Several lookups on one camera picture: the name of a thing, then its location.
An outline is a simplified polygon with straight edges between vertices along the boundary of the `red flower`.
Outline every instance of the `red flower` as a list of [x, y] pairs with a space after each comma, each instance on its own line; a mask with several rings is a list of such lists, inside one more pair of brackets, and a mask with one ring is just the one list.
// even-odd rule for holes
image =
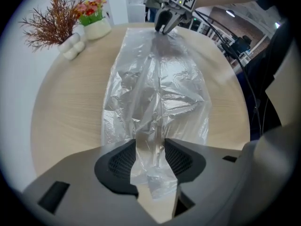
[[95, 11], [93, 9], [89, 9], [87, 12], [86, 12], [86, 15], [87, 16], [90, 16], [91, 14], [93, 14]]

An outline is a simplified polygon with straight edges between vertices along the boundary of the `white pot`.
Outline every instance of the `white pot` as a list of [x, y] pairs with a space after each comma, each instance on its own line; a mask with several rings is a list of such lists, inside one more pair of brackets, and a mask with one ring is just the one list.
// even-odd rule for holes
[[88, 40], [96, 40], [111, 32], [111, 26], [106, 18], [84, 27]]
[[73, 60], [81, 51], [84, 50], [85, 43], [80, 41], [80, 35], [75, 33], [57, 48], [66, 59]]

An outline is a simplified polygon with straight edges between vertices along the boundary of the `dried plant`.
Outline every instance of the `dried plant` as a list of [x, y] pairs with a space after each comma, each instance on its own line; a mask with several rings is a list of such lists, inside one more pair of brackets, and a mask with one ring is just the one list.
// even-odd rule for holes
[[34, 48], [34, 51], [54, 44], [62, 44], [72, 35], [77, 23], [78, 12], [76, 7], [83, 0], [50, 0], [51, 7], [47, 7], [43, 13], [39, 8], [30, 11], [31, 18], [23, 18], [22, 26], [28, 26], [24, 30], [27, 37], [26, 44]]

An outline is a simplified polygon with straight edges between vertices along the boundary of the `round table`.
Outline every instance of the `round table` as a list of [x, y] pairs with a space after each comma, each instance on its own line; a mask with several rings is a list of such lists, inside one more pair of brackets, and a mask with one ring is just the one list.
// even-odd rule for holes
[[[126, 30], [153, 26], [115, 26], [106, 37], [88, 42], [74, 60], [59, 56], [54, 61], [40, 87], [32, 116], [31, 147], [38, 176], [70, 154], [100, 146], [103, 98]], [[209, 37], [181, 27], [177, 31], [190, 47], [212, 101], [207, 145], [241, 150], [250, 140], [249, 119], [230, 64]], [[164, 212], [161, 215], [159, 221], [164, 221]]]

